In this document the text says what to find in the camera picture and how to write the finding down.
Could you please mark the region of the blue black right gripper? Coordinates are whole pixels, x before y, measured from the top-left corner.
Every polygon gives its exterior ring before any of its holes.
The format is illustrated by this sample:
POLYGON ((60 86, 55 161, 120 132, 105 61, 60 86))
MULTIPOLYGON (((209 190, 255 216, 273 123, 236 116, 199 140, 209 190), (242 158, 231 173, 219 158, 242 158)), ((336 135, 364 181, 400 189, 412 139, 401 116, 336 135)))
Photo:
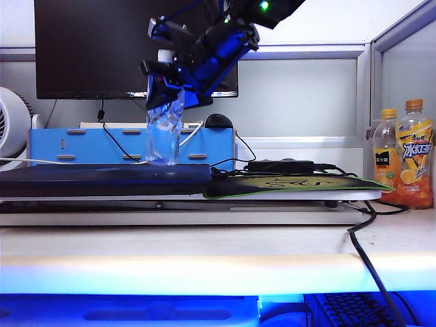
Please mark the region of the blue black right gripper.
MULTIPOLYGON (((190 42, 191 33, 186 25, 150 18, 148 36, 160 42, 190 42)), ((182 86, 186 108, 208 106, 228 72, 250 50, 258 49, 260 40, 254 24, 241 18, 220 20, 206 30, 183 54, 177 54, 173 68, 169 63, 141 62, 147 77, 146 109, 152 110, 177 99, 182 86)))

